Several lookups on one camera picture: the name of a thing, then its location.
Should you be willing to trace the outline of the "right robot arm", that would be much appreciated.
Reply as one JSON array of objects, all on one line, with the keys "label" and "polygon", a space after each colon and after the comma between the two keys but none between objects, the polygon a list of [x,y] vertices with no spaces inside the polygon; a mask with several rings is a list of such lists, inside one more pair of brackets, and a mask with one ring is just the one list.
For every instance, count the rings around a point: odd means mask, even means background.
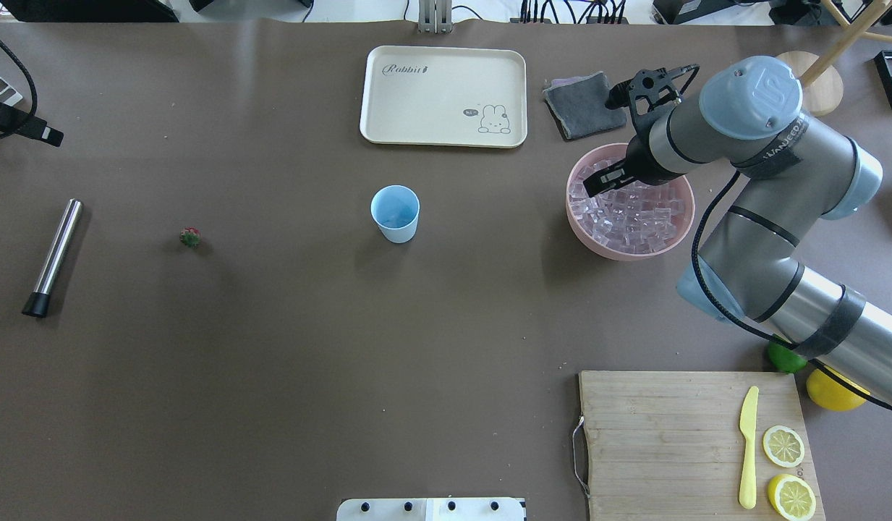
[{"label": "right robot arm", "polygon": [[879,161],[810,115],[802,84],[772,56],[721,70],[684,100],[698,66],[642,69],[612,87],[635,136],[623,159],[585,180],[588,195],[662,185],[727,159],[747,183],[708,239],[695,240],[680,294],[747,328],[766,323],[798,356],[835,369],[892,409],[892,315],[794,258],[816,221],[852,215],[882,182]]}]

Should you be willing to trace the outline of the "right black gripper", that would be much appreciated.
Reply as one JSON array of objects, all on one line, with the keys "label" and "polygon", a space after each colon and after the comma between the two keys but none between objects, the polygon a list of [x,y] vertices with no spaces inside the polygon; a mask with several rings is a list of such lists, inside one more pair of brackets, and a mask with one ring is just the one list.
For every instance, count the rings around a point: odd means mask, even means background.
[{"label": "right black gripper", "polygon": [[684,176],[689,171],[689,162],[675,145],[671,133],[650,138],[647,144],[643,135],[635,135],[629,142],[625,162],[615,162],[588,175],[582,186],[589,198],[611,190],[618,190],[633,182],[645,185],[663,185],[665,182]]}]

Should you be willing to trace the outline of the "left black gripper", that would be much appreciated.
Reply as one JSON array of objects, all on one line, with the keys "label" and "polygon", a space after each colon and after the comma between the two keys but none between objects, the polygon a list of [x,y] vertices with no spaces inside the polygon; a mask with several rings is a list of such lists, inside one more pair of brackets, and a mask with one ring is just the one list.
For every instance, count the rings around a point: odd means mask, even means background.
[{"label": "left black gripper", "polygon": [[22,110],[0,102],[0,137],[10,136],[13,133],[57,148],[64,139],[62,131],[51,127],[42,119],[29,119],[23,124]]}]

